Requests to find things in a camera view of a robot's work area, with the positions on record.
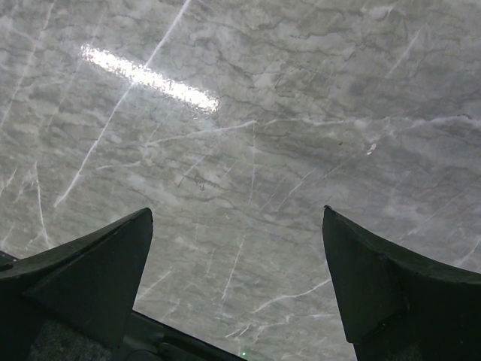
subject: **gray marble surface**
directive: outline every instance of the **gray marble surface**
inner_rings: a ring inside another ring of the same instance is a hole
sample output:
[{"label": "gray marble surface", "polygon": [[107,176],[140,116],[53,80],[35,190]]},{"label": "gray marble surface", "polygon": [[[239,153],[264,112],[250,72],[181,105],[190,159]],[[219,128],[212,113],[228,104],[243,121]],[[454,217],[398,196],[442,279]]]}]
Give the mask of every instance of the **gray marble surface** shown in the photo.
[{"label": "gray marble surface", "polygon": [[474,0],[3,0],[0,249],[142,207],[135,308],[248,360],[354,360],[322,206],[481,272]]}]

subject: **black object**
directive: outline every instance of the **black object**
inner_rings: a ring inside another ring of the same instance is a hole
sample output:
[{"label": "black object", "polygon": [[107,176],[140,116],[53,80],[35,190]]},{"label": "black object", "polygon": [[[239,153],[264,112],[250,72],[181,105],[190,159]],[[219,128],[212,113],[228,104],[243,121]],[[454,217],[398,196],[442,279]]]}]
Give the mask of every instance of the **black object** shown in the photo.
[{"label": "black object", "polygon": [[150,209],[26,259],[0,252],[0,359],[242,360],[132,310]]},{"label": "black object", "polygon": [[481,360],[481,275],[393,244],[329,206],[322,235],[358,361]]}]

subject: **black plastic part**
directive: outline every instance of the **black plastic part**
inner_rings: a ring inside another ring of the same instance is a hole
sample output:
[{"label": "black plastic part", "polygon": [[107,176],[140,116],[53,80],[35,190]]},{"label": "black plastic part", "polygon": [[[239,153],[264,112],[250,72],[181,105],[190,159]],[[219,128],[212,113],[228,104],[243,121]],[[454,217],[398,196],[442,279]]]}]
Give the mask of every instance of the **black plastic part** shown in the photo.
[{"label": "black plastic part", "polygon": [[481,359],[481,275],[389,242],[329,206],[322,235],[358,361]]},{"label": "black plastic part", "polygon": [[132,310],[150,209],[26,259],[0,251],[0,359],[242,360]]}]

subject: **marble floor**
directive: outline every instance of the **marble floor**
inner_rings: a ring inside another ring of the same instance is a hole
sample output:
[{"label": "marble floor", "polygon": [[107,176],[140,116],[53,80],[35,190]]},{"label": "marble floor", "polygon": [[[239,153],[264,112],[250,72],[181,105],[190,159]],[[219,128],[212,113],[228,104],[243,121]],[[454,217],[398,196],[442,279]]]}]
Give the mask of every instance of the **marble floor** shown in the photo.
[{"label": "marble floor", "polygon": [[322,211],[481,272],[481,2],[2,0],[0,249],[150,207],[135,309],[354,360]]}]

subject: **glossy stone surface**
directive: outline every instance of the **glossy stone surface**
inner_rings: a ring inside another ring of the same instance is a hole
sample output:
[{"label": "glossy stone surface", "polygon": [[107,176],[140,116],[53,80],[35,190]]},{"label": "glossy stone surface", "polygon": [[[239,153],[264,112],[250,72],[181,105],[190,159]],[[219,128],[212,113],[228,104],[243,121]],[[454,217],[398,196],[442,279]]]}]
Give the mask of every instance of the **glossy stone surface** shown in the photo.
[{"label": "glossy stone surface", "polygon": [[249,360],[354,360],[322,206],[481,271],[472,0],[0,2],[0,250],[137,209],[135,309]]}]

